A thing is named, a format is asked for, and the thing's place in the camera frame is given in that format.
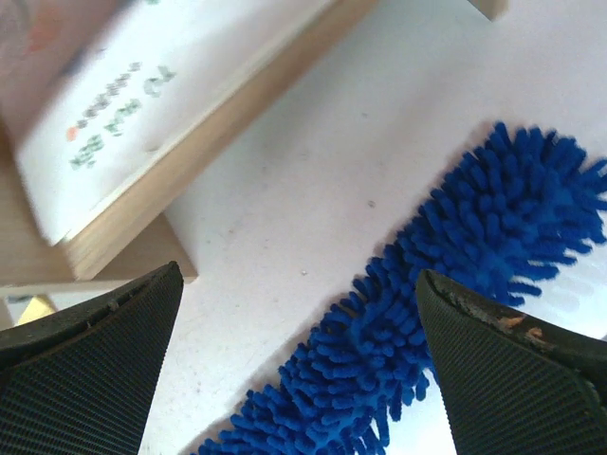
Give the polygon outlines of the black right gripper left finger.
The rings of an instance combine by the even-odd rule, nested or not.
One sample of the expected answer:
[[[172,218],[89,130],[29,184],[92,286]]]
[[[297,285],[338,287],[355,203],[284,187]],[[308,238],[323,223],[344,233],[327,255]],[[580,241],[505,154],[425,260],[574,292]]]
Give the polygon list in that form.
[[[2,453],[138,453],[183,288],[169,262],[2,331]]]

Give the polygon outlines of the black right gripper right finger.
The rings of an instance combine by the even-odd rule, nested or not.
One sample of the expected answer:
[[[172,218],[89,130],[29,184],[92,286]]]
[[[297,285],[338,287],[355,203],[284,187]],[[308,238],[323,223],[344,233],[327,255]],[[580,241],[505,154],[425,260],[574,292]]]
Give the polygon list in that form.
[[[605,453],[605,341],[430,270],[416,298],[457,453]]]

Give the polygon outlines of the blue microfiber duster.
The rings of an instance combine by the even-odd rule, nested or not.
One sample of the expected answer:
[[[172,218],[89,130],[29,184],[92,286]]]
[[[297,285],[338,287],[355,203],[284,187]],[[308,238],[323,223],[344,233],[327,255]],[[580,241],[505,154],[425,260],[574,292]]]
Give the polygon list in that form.
[[[605,242],[606,163],[498,123],[202,454],[382,454],[436,382],[460,454],[602,454],[606,344],[528,296]]]

